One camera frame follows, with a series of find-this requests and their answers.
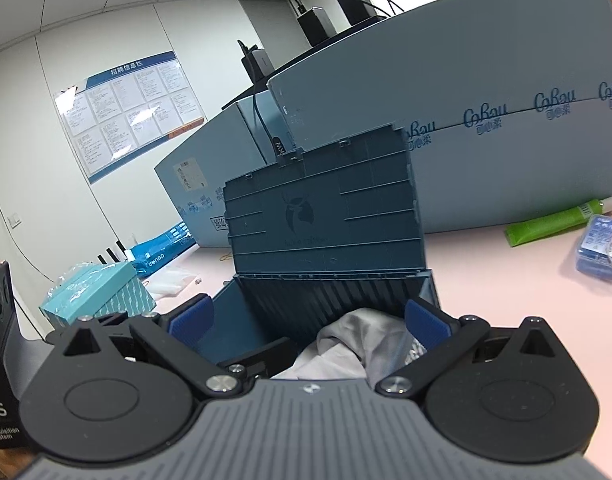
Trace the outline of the grey white cloth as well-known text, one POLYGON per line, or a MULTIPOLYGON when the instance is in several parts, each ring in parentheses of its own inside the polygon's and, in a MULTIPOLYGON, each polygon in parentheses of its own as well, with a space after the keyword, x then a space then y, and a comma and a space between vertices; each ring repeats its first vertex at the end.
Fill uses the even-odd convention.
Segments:
POLYGON ((362 378, 370 386, 426 353, 402 318, 362 308, 323 327, 281 380, 362 378))

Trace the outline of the dark blue storage box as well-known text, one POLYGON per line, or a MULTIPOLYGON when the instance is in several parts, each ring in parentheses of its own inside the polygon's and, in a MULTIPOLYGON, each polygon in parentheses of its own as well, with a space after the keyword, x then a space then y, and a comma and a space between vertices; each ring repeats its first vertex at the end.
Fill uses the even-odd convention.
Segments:
POLYGON ((402 315, 437 304, 405 134, 349 136, 225 185, 234 275, 195 344, 230 364, 281 338, 305 348, 360 308, 402 315))

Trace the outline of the blue flat package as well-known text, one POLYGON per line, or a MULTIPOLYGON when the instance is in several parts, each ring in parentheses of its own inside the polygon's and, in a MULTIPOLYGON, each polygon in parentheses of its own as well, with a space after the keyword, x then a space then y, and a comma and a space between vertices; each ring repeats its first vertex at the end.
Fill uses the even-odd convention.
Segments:
POLYGON ((195 244, 195 240, 181 221, 157 237, 137 244, 126 252, 138 278, 148 278, 195 244))

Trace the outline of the teal tissue box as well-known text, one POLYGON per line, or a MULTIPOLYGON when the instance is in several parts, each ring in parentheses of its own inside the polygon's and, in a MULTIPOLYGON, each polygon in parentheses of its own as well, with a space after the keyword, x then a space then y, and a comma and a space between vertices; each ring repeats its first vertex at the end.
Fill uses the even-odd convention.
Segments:
POLYGON ((155 306, 130 262, 85 262, 58 278, 39 309, 54 327, 66 327, 81 316, 100 318, 120 312, 135 316, 155 306))

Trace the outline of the green tube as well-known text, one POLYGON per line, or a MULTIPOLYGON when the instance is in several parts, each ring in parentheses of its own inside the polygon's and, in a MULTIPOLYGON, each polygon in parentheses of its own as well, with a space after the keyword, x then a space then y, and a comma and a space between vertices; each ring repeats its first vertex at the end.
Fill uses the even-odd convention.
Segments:
POLYGON ((555 214, 511 224, 505 229, 505 237, 511 247, 557 235, 585 226, 594 214, 612 212, 612 196, 602 200, 589 200, 555 214))

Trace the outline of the large light blue carton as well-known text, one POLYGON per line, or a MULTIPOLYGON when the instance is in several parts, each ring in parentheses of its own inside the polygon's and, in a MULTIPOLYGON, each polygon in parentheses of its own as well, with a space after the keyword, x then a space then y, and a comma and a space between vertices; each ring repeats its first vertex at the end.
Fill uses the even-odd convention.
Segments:
POLYGON ((612 197, 612 0, 438 0, 271 78, 295 142, 405 130, 428 233, 612 197))

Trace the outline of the black charger left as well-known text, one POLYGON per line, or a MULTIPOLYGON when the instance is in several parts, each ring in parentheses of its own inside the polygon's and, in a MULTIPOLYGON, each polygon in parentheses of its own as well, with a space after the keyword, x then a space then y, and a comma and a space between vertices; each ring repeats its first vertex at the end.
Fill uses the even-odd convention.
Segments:
POLYGON ((237 43, 243 53, 241 62, 253 84, 262 81, 274 72, 274 66, 265 49, 259 48, 257 44, 248 47, 242 40, 237 43))

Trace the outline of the black charger middle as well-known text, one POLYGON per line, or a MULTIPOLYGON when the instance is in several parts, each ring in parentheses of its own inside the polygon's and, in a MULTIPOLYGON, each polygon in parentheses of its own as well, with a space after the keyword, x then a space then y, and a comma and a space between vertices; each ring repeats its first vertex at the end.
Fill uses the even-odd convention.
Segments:
POLYGON ((312 47, 323 44, 337 34, 327 11, 321 6, 306 9, 302 3, 298 3, 297 12, 297 23, 312 47))

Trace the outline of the black charger on carton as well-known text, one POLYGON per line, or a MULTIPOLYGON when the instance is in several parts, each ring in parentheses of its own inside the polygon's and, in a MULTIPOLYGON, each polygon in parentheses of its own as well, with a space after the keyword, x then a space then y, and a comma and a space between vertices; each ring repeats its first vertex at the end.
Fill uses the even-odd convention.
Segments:
POLYGON ((350 26, 359 25, 372 18, 386 18, 387 13, 374 6, 371 0, 336 0, 350 26))

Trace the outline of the wall notice board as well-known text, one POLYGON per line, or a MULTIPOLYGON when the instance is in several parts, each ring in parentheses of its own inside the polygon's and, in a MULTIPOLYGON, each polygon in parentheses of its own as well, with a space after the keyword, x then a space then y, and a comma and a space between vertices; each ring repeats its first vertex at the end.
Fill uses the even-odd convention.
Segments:
POLYGON ((54 102, 91 183, 206 122, 172 51, 95 74, 56 93, 54 102))

